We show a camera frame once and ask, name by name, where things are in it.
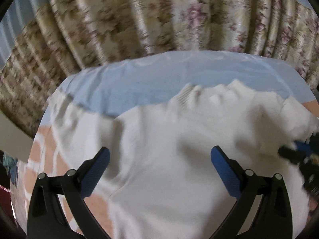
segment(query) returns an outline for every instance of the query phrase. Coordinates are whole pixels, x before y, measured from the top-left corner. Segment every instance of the white sweater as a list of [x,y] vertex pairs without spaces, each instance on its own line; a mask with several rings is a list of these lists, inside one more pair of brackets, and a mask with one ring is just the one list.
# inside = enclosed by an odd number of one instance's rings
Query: white sweater
[[134,107],[116,119],[88,112],[58,90],[50,107],[53,134],[69,166],[78,168],[102,146],[110,149],[95,192],[109,203],[116,239],[209,238],[235,203],[211,163],[215,145],[257,175],[281,173],[294,237],[306,223],[302,177],[277,157],[279,146],[305,141],[318,129],[317,118],[294,98],[234,80],[205,89],[187,85],[168,103]]

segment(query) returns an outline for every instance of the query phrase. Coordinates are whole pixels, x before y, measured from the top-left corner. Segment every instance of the black device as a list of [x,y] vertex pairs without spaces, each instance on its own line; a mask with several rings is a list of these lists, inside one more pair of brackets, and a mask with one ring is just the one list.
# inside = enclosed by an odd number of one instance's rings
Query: black device
[[[30,201],[28,238],[109,239],[83,200],[93,192],[109,160],[109,150],[102,148],[93,159],[85,161],[78,170],[67,171],[64,176],[48,177],[45,173],[39,174]],[[228,159],[218,146],[212,149],[211,160],[229,194],[237,198],[237,202],[210,239],[292,238],[291,208],[280,174],[262,177],[252,170],[243,170],[238,162]],[[70,229],[58,194],[65,195],[84,236]],[[251,228],[237,235],[256,195],[261,194],[263,197]]]
[[[296,150],[281,147],[278,154],[299,167],[304,178],[304,189],[319,202],[319,134],[312,135],[305,143],[296,141]],[[311,220],[296,239],[319,238],[319,207],[311,212]]]

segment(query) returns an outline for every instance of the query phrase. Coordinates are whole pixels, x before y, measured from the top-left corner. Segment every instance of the white wall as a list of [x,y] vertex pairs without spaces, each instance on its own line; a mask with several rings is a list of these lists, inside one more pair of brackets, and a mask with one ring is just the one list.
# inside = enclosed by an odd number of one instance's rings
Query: white wall
[[28,162],[33,139],[0,112],[0,149],[11,157]]

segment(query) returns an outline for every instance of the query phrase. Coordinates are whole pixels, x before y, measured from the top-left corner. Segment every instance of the clothing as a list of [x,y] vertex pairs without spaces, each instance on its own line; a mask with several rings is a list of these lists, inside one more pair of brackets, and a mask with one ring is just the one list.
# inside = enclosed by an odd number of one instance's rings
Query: clothing
[[0,164],[4,166],[7,171],[7,174],[12,182],[12,184],[17,187],[18,181],[18,159],[14,159],[11,156],[8,156],[6,153],[3,154],[2,162]]
[[187,85],[168,103],[134,107],[116,119],[87,112],[59,90],[50,104],[55,141],[69,166],[78,168],[102,146],[111,152],[95,192],[108,201],[114,238],[209,238],[235,203],[210,161],[215,145],[257,175],[281,173],[294,237],[306,223],[302,177],[277,151],[305,141],[319,123],[292,97],[234,80]]

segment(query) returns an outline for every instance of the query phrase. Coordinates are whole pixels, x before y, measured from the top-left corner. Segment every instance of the floral curtain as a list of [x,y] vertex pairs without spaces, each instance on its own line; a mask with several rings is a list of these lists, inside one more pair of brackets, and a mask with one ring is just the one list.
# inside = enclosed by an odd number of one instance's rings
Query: floral curtain
[[0,29],[0,110],[32,137],[70,74],[169,50],[283,59],[312,89],[319,83],[319,21],[307,0],[15,0]]

